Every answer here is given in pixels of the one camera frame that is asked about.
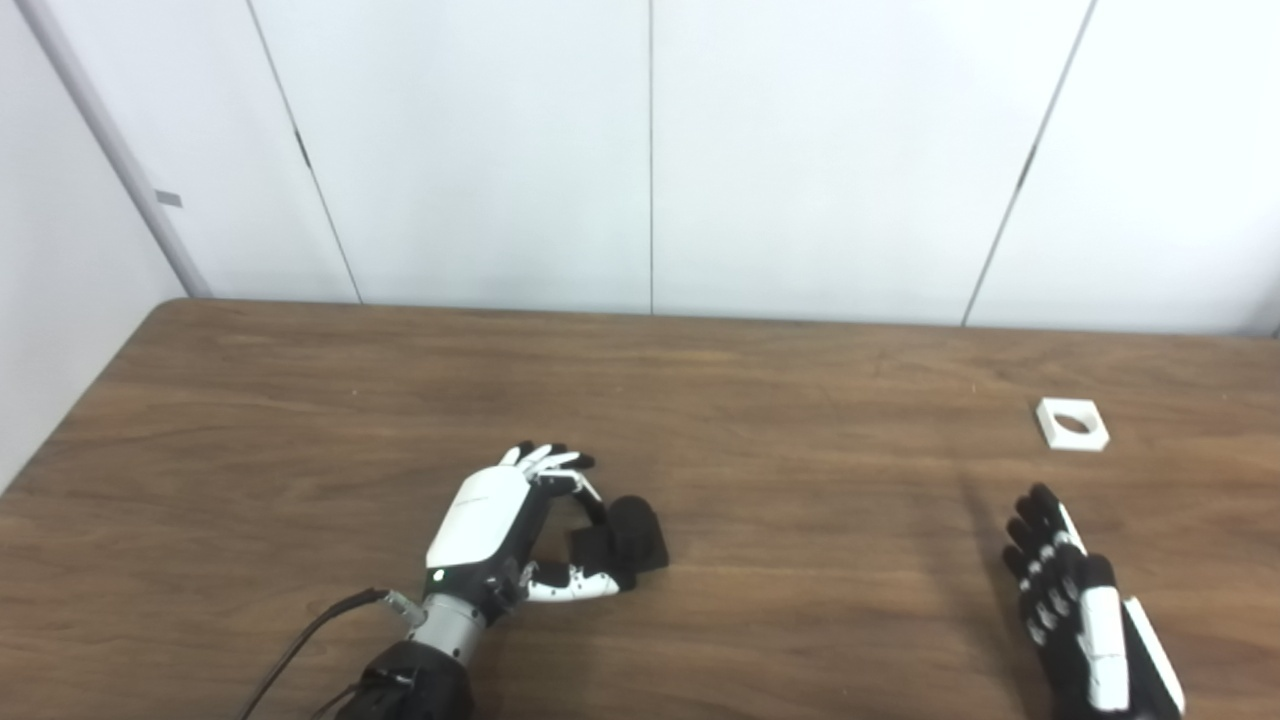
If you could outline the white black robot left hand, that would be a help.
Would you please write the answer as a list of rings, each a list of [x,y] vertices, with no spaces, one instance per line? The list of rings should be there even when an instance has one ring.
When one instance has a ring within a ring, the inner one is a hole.
[[[585,475],[594,464],[564,445],[525,441],[467,477],[425,555],[425,596],[461,600],[490,626],[522,602],[564,603],[632,591],[632,573],[532,556],[558,498],[573,498],[594,527],[605,525],[603,497]]]

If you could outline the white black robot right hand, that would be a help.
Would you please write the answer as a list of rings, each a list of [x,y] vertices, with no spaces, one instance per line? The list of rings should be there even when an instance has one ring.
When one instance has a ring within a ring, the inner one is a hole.
[[[1053,719],[1184,719],[1180,679],[1111,561],[1088,551],[1068,506],[1043,483],[1014,505],[1005,566],[1018,618],[1050,687]]]

